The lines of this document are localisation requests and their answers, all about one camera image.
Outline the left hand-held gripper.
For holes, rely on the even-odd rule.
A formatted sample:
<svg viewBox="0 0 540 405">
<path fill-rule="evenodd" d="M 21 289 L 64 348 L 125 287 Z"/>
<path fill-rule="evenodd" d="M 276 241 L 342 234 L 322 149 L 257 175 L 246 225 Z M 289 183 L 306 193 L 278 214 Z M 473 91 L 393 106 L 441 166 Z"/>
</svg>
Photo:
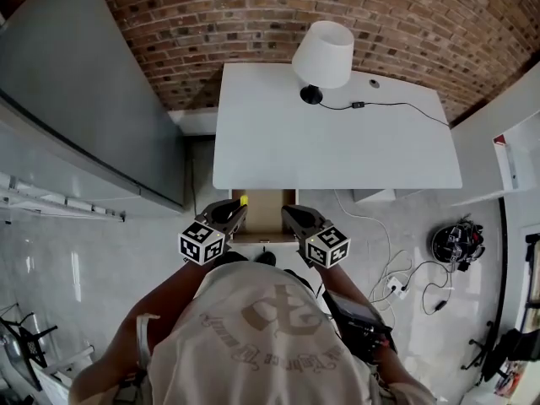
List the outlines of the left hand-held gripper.
<svg viewBox="0 0 540 405">
<path fill-rule="evenodd" d="M 229 250 L 228 243 L 243 225 L 247 207 L 247 197 L 209 204 L 179 234 L 180 254 L 199 266 L 214 262 Z"/>
</svg>

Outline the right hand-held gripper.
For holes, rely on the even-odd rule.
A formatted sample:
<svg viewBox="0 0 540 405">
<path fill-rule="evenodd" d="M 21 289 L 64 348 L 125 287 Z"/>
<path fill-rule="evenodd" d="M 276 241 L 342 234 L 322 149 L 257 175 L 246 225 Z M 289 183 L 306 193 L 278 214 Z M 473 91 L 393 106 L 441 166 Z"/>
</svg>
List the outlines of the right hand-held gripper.
<svg viewBox="0 0 540 405">
<path fill-rule="evenodd" d="M 281 215 L 298 241 L 298 253 L 308 267 L 330 269 L 348 257 L 351 239 L 314 208 L 286 205 Z"/>
</svg>

